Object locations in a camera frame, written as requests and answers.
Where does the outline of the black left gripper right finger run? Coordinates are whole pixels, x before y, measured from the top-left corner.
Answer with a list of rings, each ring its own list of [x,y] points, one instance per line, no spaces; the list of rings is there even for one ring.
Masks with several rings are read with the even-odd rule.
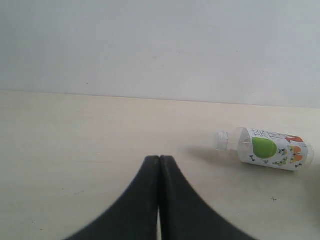
[[[159,215],[163,240],[252,240],[192,188],[172,156],[160,157]]]

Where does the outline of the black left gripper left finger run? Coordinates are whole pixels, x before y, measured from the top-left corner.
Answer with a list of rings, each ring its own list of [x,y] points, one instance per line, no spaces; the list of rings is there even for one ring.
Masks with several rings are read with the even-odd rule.
[[[160,157],[147,156],[124,193],[69,240],[156,240]]]

